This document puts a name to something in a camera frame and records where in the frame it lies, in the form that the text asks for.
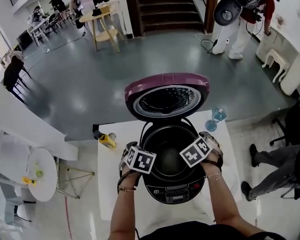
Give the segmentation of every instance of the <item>black shoe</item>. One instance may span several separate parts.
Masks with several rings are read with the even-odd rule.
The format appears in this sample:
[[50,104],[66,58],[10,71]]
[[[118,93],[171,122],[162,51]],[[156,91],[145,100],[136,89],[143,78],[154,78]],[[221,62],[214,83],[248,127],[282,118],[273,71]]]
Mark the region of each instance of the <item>black shoe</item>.
[[241,183],[241,191],[244,194],[246,200],[248,202],[252,201],[253,199],[249,199],[249,192],[252,190],[252,188],[250,187],[249,183],[246,181],[243,181]]
[[252,167],[259,166],[259,163],[256,162],[256,160],[255,160],[256,153],[258,153],[256,145],[255,144],[251,144],[250,145],[250,156],[251,156],[251,165],[252,165]]

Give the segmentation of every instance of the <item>gray pants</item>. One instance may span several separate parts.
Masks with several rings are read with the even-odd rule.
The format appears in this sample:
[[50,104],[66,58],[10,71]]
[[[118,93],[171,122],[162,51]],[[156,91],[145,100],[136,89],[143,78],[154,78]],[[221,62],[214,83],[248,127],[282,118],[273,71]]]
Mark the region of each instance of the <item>gray pants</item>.
[[255,199],[258,196],[270,193],[280,188],[291,188],[291,181],[295,176],[291,175],[295,171],[295,161],[300,150],[300,145],[286,146],[271,152],[258,152],[254,160],[257,163],[265,163],[277,167],[278,169],[270,173],[258,186],[254,187],[248,198]]

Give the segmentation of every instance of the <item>person in white pants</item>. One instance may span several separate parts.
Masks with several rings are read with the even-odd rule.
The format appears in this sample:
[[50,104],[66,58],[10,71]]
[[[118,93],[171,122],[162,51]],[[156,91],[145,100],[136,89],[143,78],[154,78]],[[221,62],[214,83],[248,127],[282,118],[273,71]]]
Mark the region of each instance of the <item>person in white pants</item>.
[[242,52],[247,46],[251,35],[256,29],[256,24],[247,22],[242,17],[239,17],[234,23],[224,26],[220,32],[218,42],[212,49],[214,55],[221,54],[225,51],[227,39],[236,31],[238,31],[236,41],[233,44],[228,57],[232,60],[241,60],[243,58]]
[[[93,0],[77,0],[77,3],[80,3],[83,6],[83,9],[81,10],[82,14],[85,15],[87,13],[90,13],[92,10],[96,9],[94,1]],[[73,11],[75,7],[75,0],[70,1],[70,10]],[[91,34],[94,34],[94,28],[92,21],[88,21],[88,26],[91,31]],[[95,27],[95,35],[98,36],[100,32],[98,31],[98,25],[97,21],[94,20],[94,27]]]
[[[270,33],[269,26],[272,15],[275,11],[275,1],[261,0],[259,6],[263,6],[264,33],[268,35]],[[228,57],[232,60],[242,60],[242,53],[251,38],[251,33],[256,29],[256,18],[257,15],[252,9],[243,8],[237,20],[221,29],[218,41],[215,47],[213,47],[212,53],[214,55],[222,54],[225,51],[227,39],[238,30],[236,41],[231,47]]]

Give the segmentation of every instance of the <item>white sneaker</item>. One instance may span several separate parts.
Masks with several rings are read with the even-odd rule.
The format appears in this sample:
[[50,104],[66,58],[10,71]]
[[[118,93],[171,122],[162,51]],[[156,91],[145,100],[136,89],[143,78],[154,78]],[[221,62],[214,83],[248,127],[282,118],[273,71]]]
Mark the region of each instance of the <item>white sneaker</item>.
[[225,52],[225,50],[217,52],[215,49],[212,49],[212,53],[214,55],[223,54],[224,52]]
[[229,53],[228,54],[228,57],[231,59],[231,60],[242,60],[243,59],[243,56],[242,54],[239,54],[239,53]]

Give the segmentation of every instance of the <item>wooden door frame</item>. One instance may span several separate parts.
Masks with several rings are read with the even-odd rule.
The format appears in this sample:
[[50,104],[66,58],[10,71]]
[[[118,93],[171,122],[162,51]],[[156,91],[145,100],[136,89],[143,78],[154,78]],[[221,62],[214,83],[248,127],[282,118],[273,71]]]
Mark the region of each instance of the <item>wooden door frame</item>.
[[144,27],[141,20],[139,0],[126,0],[126,3],[128,6],[133,36],[135,38],[142,37],[144,35]]
[[214,10],[217,6],[218,0],[206,0],[205,15],[204,15],[204,29],[207,33],[214,31],[215,19]]

